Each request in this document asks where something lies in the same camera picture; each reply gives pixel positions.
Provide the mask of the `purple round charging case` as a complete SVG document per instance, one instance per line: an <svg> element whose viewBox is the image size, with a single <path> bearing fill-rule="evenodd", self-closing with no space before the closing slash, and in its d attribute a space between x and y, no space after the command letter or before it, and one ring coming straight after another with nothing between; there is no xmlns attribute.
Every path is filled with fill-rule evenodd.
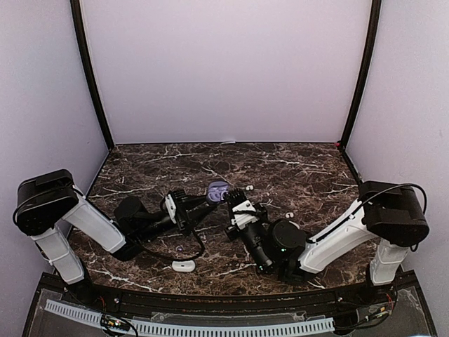
<svg viewBox="0 0 449 337"><path fill-rule="evenodd" d="M229 191L229 183L224 180L211 182L206 190L206 201L209 204L220 204L225 200Z"/></svg>

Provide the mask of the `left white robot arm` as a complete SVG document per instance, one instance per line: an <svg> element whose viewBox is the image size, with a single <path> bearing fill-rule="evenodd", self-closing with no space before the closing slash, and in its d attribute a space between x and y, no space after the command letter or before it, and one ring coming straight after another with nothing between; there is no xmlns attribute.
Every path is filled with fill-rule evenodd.
<svg viewBox="0 0 449 337"><path fill-rule="evenodd" d="M228 190L227 182L216 180L203 195L170 191L154 213L138 197L126 197L110 218L77 188L67 169L60 169L19 184L13 222L40 248L62 280L72 285L73 297L92 306L99 300L99 291L87 281L88 271L58 223L71 225L115 259L128 261L164 232L176 229L184 236L195 234L196 226L225 200Z"/></svg>

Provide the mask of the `white oval charging case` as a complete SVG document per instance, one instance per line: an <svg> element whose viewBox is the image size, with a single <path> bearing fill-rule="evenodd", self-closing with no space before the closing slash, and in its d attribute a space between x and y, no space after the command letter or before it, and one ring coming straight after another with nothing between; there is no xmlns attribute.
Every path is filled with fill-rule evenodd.
<svg viewBox="0 0 449 337"><path fill-rule="evenodd" d="M173 261L171 268L176 272L193 272L196 269L196 263L193 260Z"/></svg>

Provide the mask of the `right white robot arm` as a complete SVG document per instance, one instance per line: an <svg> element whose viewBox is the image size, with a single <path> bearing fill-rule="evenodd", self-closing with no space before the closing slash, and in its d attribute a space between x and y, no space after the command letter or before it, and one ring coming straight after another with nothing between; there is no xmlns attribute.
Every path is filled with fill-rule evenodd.
<svg viewBox="0 0 449 337"><path fill-rule="evenodd" d="M372 305L384 295L409 251L429 234L427 200L420 201L414 183L366 181L358 198L331 224L315 235L287 218L268 219L267 210L252 203L243 190L224 194L231 240L241 239L260 274L277 273L290 284L305 282L357 246L378 238L375 257L368 265L368 281L358 299Z"/></svg>

